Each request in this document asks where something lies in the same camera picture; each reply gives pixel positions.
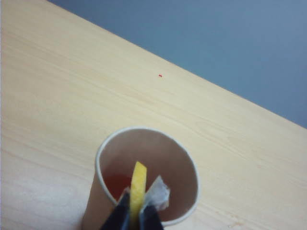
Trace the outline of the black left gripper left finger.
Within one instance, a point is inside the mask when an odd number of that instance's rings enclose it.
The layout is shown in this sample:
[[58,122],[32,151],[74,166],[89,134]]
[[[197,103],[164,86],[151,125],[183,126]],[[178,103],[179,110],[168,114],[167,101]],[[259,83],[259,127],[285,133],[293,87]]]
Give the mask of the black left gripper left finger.
[[123,190],[117,206],[100,227],[101,230],[130,229],[130,189]]

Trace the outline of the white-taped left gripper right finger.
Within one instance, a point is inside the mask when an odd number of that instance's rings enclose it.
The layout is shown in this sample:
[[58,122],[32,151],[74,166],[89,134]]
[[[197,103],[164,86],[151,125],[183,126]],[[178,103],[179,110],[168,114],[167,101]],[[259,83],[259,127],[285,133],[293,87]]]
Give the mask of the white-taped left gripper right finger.
[[139,212],[140,230],[163,230],[159,211],[169,206],[170,188],[159,175],[145,194],[144,204]]

